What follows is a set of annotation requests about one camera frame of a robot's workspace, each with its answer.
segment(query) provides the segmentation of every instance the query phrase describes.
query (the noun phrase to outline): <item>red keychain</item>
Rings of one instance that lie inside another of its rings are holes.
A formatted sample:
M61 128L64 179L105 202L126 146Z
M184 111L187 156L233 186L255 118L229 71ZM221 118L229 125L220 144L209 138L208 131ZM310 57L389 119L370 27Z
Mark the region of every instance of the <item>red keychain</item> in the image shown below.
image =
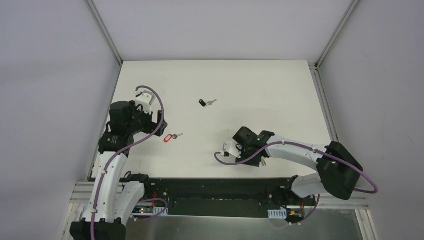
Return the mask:
M172 134L168 134L168 136L165 137L163 140L165 143L169 142L173 138Z

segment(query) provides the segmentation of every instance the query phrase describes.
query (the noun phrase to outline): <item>white wall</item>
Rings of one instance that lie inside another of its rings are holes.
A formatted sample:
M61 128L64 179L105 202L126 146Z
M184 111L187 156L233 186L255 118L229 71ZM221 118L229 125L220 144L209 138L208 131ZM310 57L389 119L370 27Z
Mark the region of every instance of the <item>white wall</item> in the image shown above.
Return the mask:
M316 62L351 0L95 0L124 60Z
M424 1L364 0L324 62L340 141L380 186L380 239L422 239Z
M0 3L1 239L56 239L119 68L83 0Z

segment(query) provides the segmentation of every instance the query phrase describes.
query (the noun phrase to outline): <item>silver key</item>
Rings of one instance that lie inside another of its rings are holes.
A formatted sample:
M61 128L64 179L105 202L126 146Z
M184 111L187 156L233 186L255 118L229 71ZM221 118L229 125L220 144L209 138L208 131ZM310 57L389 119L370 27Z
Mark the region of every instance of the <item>silver key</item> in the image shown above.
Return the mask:
M174 134L172 135L172 139L177 139L179 136L183 135L184 133L181 134Z
M207 105L208 105L208 106L210 106L210 105L212 105L213 103L215 103L216 101L217 101L216 99L215 99L215 100L213 100L213 101L208 101L208 102L207 102Z

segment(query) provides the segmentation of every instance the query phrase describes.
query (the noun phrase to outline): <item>white table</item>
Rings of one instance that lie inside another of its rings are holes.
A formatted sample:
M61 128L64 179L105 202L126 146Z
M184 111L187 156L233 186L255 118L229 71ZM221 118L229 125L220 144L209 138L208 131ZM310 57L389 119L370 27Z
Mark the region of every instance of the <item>white table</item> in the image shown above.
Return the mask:
M283 159L268 159L259 168L226 166L214 153L242 126L305 143L331 141L306 61L125 61L112 102L134 100L139 85L162 98L168 127L162 137L130 150L122 176L132 171L151 178L290 178L313 171ZM202 107L200 99L217 101ZM156 100L154 119L158 109ZM184 135L164 143L168 134Z

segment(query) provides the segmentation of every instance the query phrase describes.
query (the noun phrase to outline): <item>car key fob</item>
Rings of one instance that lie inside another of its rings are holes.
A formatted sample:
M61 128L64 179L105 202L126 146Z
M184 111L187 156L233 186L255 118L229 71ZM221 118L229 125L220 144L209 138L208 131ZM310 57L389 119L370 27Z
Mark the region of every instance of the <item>car key fob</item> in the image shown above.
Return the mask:
M202 107L206 107L206 102L203 101L202 99L199 100L199 103Z

